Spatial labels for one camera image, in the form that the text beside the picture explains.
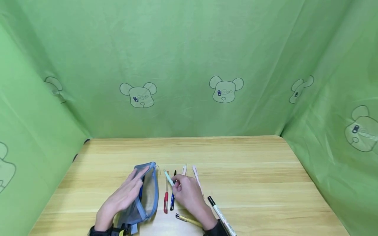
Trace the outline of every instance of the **left hand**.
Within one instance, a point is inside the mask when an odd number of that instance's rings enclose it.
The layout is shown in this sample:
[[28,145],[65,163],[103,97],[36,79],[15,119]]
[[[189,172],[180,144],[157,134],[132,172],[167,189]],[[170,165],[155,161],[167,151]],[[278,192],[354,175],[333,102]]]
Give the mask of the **left hand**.
[[143,185],[141,177],[148,171],[146,167],[136,176],[136,169],[131,172],[125,182],[104,202],[96,215],[96,231],[106,231],[113,223],[114,216],[125,209],[138,197],[139,190]]

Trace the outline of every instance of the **blue pen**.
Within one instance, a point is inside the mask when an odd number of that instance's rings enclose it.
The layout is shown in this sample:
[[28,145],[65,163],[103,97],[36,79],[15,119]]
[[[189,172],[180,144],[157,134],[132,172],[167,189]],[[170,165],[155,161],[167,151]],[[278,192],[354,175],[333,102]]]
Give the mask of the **blue pen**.
[[139,200],[142,201],[142,192],[143,192],[143,185],[141,187],[141,189],[139,190]]
[[173,207],[175,206],[175,196],[173,195],[173,192],[172,192],[172,196],[170,198],[170,210],[173,211]]

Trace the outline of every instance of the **pen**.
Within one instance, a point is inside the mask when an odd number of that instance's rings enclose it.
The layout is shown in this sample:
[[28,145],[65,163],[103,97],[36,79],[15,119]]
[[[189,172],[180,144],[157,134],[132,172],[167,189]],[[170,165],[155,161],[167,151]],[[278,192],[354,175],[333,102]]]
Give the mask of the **pen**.
[[140,201],[142,201],[142,192],[143,192],[143,185],[142,185],[142,187],[141,187],[141,189],[140,189],[140,191],[139,191],[139,200],[140,200]]
[[168,180],[168,182],[170,183],[170,185],[171,185],[171,186],[175,185],[175,184],[173,183],[172,179],[170,178],[169,173],[168,173],[166,170],[163,170],[163,171],[164,171],[164,174],[166,175],[167,180]]
[[200,179],[198,177],[198,171],[197,171],[197,168],[195,167],[195,165],[192,165],[192,169],[193,169],[193,172],[194,172],[195,179],[197,180],[197,183],[200,186],[202,197],[203,197],[203,199],[205,199],[205,195],[203,195],[202,187],[201,187],[201,184],[200,184]]
[[175,196],[173,195],[173,192],[172,192],[172,196],[170,198],[170,210],[171,211],[173,211],[174,206],[175,206]]
[[182,175],[186,175],[186,164],[183,167],[183,174]]
[[179,215],[179,214],[176,214],[176,219],[182,220],[182,221],[184,221],[184,222],[192,223],[192,224],[194,224],[194,225],[196,225],[196,226],[202,228],[202,225],[200,224],[200,222],[197,222],[197,221],[194,221],[194,220],[188,219],[188,218],[186,218],[186,217],[184,217],[184,216],[181,216],[181,215]]
[[231,225],[227,222],[226,218],[224,217],[224,215],[222,214],[222,212],[220,211],[218,206],[215,204],[215,202],[214,202],[214,200],[212,199],[211,196],[208,196],[208,200],[209,200],[211,206],[214,208],[217,215],[219,216],[220,221],[222,221],[223,226],[226,228],[226,231],[228,231],[230,236],[236,236],[235,231],[232,229]]
[[164,213],[168,214],[168,181],[166,181],[166,195],[164,197]]

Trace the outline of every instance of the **blue pencil case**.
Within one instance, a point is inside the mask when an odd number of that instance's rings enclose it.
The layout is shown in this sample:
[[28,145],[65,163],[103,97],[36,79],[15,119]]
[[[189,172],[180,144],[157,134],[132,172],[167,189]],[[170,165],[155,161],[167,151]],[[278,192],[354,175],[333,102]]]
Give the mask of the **blue pencil case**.
[[150,162],[135,166],[136,174],[147,166],[149,170],[142,176],[143,186],[140,189],[139,196],[126,210],[120,213],[117,224],[117,228],[125,227],[131,235],[137,233],[137,225],[149,220],[158,208],[159,188],[156,163]]

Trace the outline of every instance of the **wooden table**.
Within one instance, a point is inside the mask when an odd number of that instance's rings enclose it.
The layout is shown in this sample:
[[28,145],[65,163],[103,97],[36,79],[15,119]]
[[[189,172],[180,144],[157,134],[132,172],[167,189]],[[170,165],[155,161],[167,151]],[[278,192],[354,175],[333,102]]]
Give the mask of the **wooden table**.
[[141,236],[201,235],[175,218],[189,216],[177,203],[163,213],[163,169],[197,166],[211,195],[239,236],[346,236],[288,144],[277,136],[93,139],[86,143],[30,235],[86,235],[96,212],[135,165],[160,167],[159,206],[140,226]]

